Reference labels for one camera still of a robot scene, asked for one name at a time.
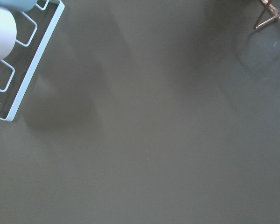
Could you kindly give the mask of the blue cup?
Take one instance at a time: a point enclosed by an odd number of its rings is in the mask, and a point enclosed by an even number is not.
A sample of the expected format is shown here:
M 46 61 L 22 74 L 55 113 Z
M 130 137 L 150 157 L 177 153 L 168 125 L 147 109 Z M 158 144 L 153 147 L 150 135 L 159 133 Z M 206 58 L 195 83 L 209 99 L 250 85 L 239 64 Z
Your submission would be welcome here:
M 18 11 L 30 11 L 37 3 L 37 0 L 6 0 L 6 7 Z

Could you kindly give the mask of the pink cup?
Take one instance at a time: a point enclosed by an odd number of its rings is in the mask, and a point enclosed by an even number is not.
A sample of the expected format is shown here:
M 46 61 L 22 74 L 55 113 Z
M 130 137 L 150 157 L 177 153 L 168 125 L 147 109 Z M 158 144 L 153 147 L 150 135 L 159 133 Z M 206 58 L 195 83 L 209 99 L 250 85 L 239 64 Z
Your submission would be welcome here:
M 16 36 L 17 27 L 13 15 L 9 10 L 0 7 L 0 60 L 11 53 Z

